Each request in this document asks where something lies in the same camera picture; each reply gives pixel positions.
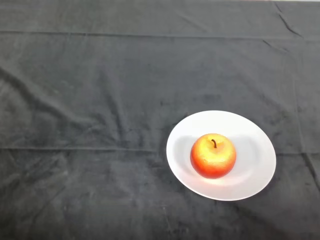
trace table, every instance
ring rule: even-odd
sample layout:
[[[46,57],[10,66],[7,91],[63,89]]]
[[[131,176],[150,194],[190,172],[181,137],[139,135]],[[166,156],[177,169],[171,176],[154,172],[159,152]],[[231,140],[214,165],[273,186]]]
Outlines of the table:
[[[0,3],[0,239],[320,239],[320,4]],[[270,184],[184,187],[170,131],[205,110],[270,137]]]

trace apple stem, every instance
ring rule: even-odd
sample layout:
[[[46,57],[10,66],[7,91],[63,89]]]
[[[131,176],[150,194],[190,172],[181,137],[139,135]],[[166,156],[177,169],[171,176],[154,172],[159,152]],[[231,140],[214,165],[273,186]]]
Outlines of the apple stem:
[[[211,139],[212,142],[214,142],[214,148],[216,149],[217,148],[217,143],[215,140]]]

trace plate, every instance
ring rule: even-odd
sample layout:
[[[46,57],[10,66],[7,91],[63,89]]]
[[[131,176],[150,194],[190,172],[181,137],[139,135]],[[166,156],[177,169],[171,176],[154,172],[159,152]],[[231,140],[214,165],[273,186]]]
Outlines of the plate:
[[[210,133],[226,136],[236,149],[233,169],[216,179],[202,177],[190,161],[195,141]],[[182,184],[197,194],[221,201],[257,194],[268,185],[276,169],[275,149],[264,131],[245,117],[227,111],[202,111],[180,121],[170,133],[166,156]]]

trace white plate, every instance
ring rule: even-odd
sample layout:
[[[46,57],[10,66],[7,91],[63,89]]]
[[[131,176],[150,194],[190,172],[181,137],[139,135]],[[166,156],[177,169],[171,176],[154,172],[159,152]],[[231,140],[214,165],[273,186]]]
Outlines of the white plate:
[[[190,161],[195,141],[209,133],[226,136],[236,149],[233,169],[217,179],[202,177]],[[245,117],[227,111],[202,111],[183,119],[170,133],[166,156],[173,174],[187,188],[222,201],[257,194],[267,186],[276,169],[275,149],[264,131]]]

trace tablecloth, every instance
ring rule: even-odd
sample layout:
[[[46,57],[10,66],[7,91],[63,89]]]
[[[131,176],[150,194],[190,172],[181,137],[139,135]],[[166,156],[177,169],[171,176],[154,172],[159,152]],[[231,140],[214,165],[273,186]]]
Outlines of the tablecloth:
[[[1,240],[320,239],[320,4],[0,2]],[[166,158],[205,110],[271,139],[270,184],[202,197]]]

